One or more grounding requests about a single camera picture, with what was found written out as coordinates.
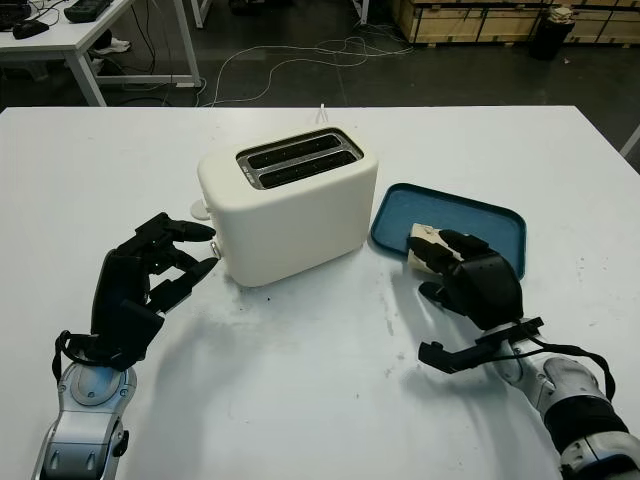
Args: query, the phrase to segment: white desk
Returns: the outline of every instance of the white desk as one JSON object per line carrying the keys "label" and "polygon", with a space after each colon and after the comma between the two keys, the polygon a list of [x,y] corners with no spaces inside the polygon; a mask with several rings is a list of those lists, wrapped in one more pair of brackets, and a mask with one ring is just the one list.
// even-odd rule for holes
{"label": "white desk", "polygon": [[[174,5],[189,65],[189,75],[94,76],[87,50],[133,4],[133,1],[113,0],[95,22],[89,23],[69,22],[62,10],[74,2],[70,0],[61,3],[56,7],[60,10],[58,23],[46,32],[23,40],[16,40],[11,32],[0,32],[0,60],[28,62],[65,59],[87,103],[92,106],[106,106],[98,84],[188,82],[190,85],[200,86],[200,75],[181,0],[174,0]],[[53,3],[55,2],[46,2],[45,7]],[[170,19],[172,16],[165,14],[165,18]],[[43,20],[52,23],[55,21],[55,12],[47,14]]]}
{"label": "white desk", "polygon": [[[380,160],[373,214],[390,185],[409,181],[523,216],[525,312],[543,316],[548,339],[609,360],[616,410],[640,433],[640,178],[578,110],[328,115]],[[30,474],[57,414],[53,340],[88,331],[106,251],[159,211],[189,218],[197,162],[224,139],[315,118],[240,108],[0,115],[4,478]],[[449,376],[418,364],[420,341],[454,350],[478,334],[419,298],[419,281],[369,245],[258,289],[238,287],[222,262],[136,366],[118,479],[560,478],[537,414],[491,367]]]}

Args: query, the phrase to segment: power cord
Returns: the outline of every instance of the power cord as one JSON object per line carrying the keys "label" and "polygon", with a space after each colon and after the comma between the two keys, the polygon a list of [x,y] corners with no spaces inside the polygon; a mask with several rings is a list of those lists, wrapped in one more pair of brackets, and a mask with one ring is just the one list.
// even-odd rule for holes
{"label": "power cord", "polygon": [[164,106],[167,103],[167,98],[169,97],[169,92],[171,91],[171,87],[173,86],[173,54],[171,52],[171,45],[169,45],[169,36],[167,35],[167,22],[164,16],[164,12],[156,2],[156,0],[151,0],[153,6],[156,7],[158,13],[160,14],[160,18],[162,20],[162,36],[164,37],[164,43],[167,47],[167,53],[169,54],[169,83],[167,84],[167,93],[164,95],[164,99],[162,100],[162,105]]}
{"label": "power cord", "polygon": [[[381,32],[381,34],[384,34],[385,36],[388,36],[389,38],[392,38],[394,40],[402,40],[399,39],[399,37],[395,37],[392,34],[389,34],[388,32]],[[332,50],[329,48],[322,48],[322,45],[325,45],[327,43],[332,43],[332,42],[342,42],[343,46],[341,49],[339,50]],[[362,48],[361,52],[353,52],[353,51],[347,51],[348,46],[351,45],[355,45],[358,47]],[[324,60],[315,60],[315,59],[310,59],[310,58],[294,58],[291,60],[285,60],[283,62],[278,63],[277,65],[275,65],[273,68],[271,68],[271,70],[269,70],[269,76],[268,76],[268,80],[267,80],[267,86],[257,95],[250,97],[250,98],[239,98],[239,99],[226,99],[226,100],[218,100],[218,95],[219,95],[219,90],[220,90],[220,79],[222,77],[222,73],[224,72],[225,67],[229,64],[229,62],[231,62],[234,58],[253,51],[253,50],[257,50],[257,49],[286,49],[286,50],[295,50],[295,51],[303,51],[303,52],[313,52],[316,54],[327,54],[327,55],[347,55],[347,56],[354,56],[354,57],[362,57],[362,60],[354,62],[354,63],[337,63],[337,62],[327,62]],[[333,66],[333,67],[338,67],[338,68],[343,68],[343,67],[357,67],[359,65],[364,64],[369,58],[373,58],[373,57],[384,57],[384,56],[390,56],[390,55],[405,55],[408,54],[410,52],[413,51],[413,47],[409,46],[400,50],[396,50],[396,51],[387,51],[387,50],[382,50],[379,48],[375,48],[372,47],[370,45],[367,44],[366,40],[360,36],[352,36],[352,37],[348,37],[345,38],[344,40],[325,40],[322,41],[318,44],[316,44],[316,46],[314,47],[297,47],[297,46],[292,46],[292,45],[258,45],[255,47],[251,47],[251,48],[247,48],[245,50],[241,50],[239,52],[234,53],[233,55],[231,55],[229,58],[227,58],[224,63],[222,64],[222,66],[220,67],[220,70],[218,72],[218,77],[216,80],[216,89],[215,89],[215,93],[214,93],[214,98],[213,98],[213,102],[207,103],[205,105],[203,105],[203,107],[214,107],[218,104],[221,103],[233,103],[233,102],[250,102],[253,100],[257,100],[261,97],[263,97],[264,95],[266,95],[266,93],[269,91],[269,89],[271,88],[271,82],[273,79],[273,73],[280,68],[283,65],[286,65],[287,63],[294,63],[294,62],[309,62],[309,63],[316,63],[316,64],[322,64],[322,65],[329,65],[329,66]]]}
{"label": "power cord", "polygon": [[[149,40],[147,40],[147,37],[145,36],[144,32],[142,31],[142,27],[140,26],[140,21],[138,20],[138,14],[136,13],[136,9],[133,5],[131,5],[131,11],[133,12],[133,19],[136,22],[136,27],[138,27],[138,31],[140,32],[140,36],[142,37],[142,40],[144,41],[144,43],[147,45],[147,49],[149,50],[149,54],[151,55],[151,63],[149,64],[149,67],[147,67],[146,70],[139,70],[134,68],[134,70],[138,70],[144,73],[148,73],[148,74],[152,74],[155,66],[156,66],[156,49],[155,49],[155,45],[153,45],[153,42],[151,41],[151,37],[149,37]],[[149,25],[149,1],[147,0],[147,27]]]}

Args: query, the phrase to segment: white cable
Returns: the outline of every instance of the white cable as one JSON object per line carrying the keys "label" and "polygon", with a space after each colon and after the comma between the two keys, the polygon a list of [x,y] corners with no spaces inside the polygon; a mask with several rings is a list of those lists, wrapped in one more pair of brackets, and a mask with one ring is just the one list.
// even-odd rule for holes
{"label": "white cable", "polygon": [[[320,45],[324,45],[326,43],[330,43],[330,42],[343,42],[343,47],[341,50],[332,50],[332,49],[328,49],[328,48],[321,48]],[[347,45],[358,45],[360,47],[362,47],[363,51],[362,52],[349,52],[346,51]],[[252,50],[256,50],[256,49],[267,49],[267,48],[281,48],[281,49],[288,49],[288,50],[297,50],[297,51],[311,51],[314,53],[318,53],[318,54],[330,54],[330,55],[351,55],[351,56],[356,56],[356,57],[363,57],[361,61],[358,61],[356,63],[350,63],[350,64],[343,64],[343,63],[336,63],[336,62],[325,62],[323,60],[314,60],[314,59],[310,59],[310,58],[295,58],[295,59],[291,59],[291,60],[285,60],[283,62],[278,63],[276,66],[274,66],[273,68],[271,68],[271,70],[269,70],[269,79],[267,82],[267,86],[256,96],[251,97],[251,98],[240,98],[240,99],[229,99],[229,100],[218,100],[218,93],[220,90],[220,79],[222,78],[222,73],[225,69],[225,67],[227,66],[227,64],[233,60],[234,58],[238,57],[239,55],[242,55],[244,53],[250,52]],[[367,50],[373,50],[375,52],[379,52],[379,53],[369,53]],[[413,47],[407,47],[401,50],[396,50],[396,51],[387,51],[387,50],[382,50],[379,48],[375,48],[372,47],[370,45],[367,45],[367,42],[364,38],[362,37],[348,37],[345,38],[344,40],[324,40],[320,43],[318,43],[315,47],[295,47],[295,46],[291,46],[291,45],[257,45],[255,47],[251,47],[251,48],[247,48],[245,50],[241,50],[239,52],[234,53],[233,55],[231,55],[229,58],[227,58],[224,63],[222,64],[222,66],[220,67],[220,70],[218,72],[218,78],[216,80],[216,89],[215,89],[215,94],[213,97],[213,102],[207,103],[205,105],[203,105],[203,107],[214,107],[215,105],[218,105],[220,103],[233,103],[233,102],[250,102],[253,100],[257,100],[259,98],[261,98],[262,96],[264,96],[268,91],[269,88],[271,88],[271,81],[273,79],[273,73],[280,68],[282,65],[285,65],[287,63],[293,63],[293,62],[309,62],[309,63],[318,63],[318,64],[322,64],[322,65],[329,65],[329,66],[333,66],[333,67],[357,67],[359,65],[362,65],[363,63],[365,63],[367,61],[367,59],[372,58],[372,57],[384,57],[384,56],[389,56],[389,55],[405,55],[407,53],[410,53],[411,51],[413,51]]]}

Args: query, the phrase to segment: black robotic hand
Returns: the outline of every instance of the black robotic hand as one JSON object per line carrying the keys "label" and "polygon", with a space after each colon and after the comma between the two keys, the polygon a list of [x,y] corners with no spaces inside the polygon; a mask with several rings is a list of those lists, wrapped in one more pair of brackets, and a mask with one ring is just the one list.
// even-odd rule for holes
{"label": "black robotic hand", "polygon": [[[413,253],[442,275],[442,285],[425,282],[420,293],[468,316],[482,330],[520,320],[522,289],[509,262],[473,235],[454,230],[440,230],[439,235],[449,248],[424,238],[409,238]],[[462,260],[457,260],[453,251]]]}
{"label": "black robotic hand", "polygon": [[[198,262],[173,242],[211,240],[215,230],[199,223],[172,220],[160,213],[136,228],[134,237],[107,253],[93,300],[91,335],[63,331],[56,340],[53,374],[61,375],[61,352],[77,363],[124,371],[144,358],[167,313],[191,294],[218,262]],[[149,275],[171,267],[184,273],[151,289]]]}
{"label": "black robotic hand", "polygon": [[[437,243],[437,237],[432,237],[434,242],[421,237],[409,238],[409,247],[416,257],[442,276],[442,284],[425,282],[420,286],[420,293],[430,301],[466,315],[481,330],[520,322],[522,289],[509,262],[473,235],[454,230],[440,230],[434,235],[439,235],[447,246]],[[530,331],[535,332],[542,321],[532,319],[527,324],[533,329]],[[507,335],[514,338],[522,332],[519,328],[507,328],[483,336],[476,340],[474,347],[456,353],[445,351],[437,342],[422,343],[418,358],[447,373],[474,368],[491,361]]]}

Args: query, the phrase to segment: floor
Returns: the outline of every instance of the floor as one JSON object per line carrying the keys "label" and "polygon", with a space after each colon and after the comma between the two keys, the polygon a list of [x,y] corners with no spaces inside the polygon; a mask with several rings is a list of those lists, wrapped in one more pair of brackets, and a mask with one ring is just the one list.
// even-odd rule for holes
{"label": "floor", "polygon": [[[186,73],[171,0],[158,0],[166,14],[149,9],[149,31],[156,53],[157,73]],[[399,35],[383,0],[372,0],[371,20],[379,27],[356,27],[349,0],[295,0],[289,7],[262,7],[257,16],[231,15],[227,0],[213,0],[204,30],[192,28],[200,74],[207,87],[196,100],[190,88],[162,86],[154,90],[104,90],[110,105],[193,106],[216,98],[220,106],[361,107],[431,105],[576,105],[619,149],[640,123],[640,48],[564,47],[551,61],[528,56],[525,47],[415,47],[393,38]],[[146,30],[149,0],[135,10]],[[185,4],[190,23],[190,7]],[[134,16],[125,14],[114,25],[119,38],[132,41],[131,52],[111,58],[118,69],[149,66],[150,52],[142,41]],[[320,42],[335,40],[318,45]],[[370,57],[362,53],[367,44]],[[258,48],[229,61],[230,56],[256,45],[321,46],[326,51]],[[403,52],[383,54],[383,52]],[[312,63],[300,59],[315,60]],[[272,74],[270,71],[278,66]],[[0,108],[19,105],[85,105],[68,69],[50,63],[49,77],[33,82],[23,71],[5,69],[0,83]],[[252,101],[228,102],[259,96]],[[628,158],[640,172],[640,147]]]}

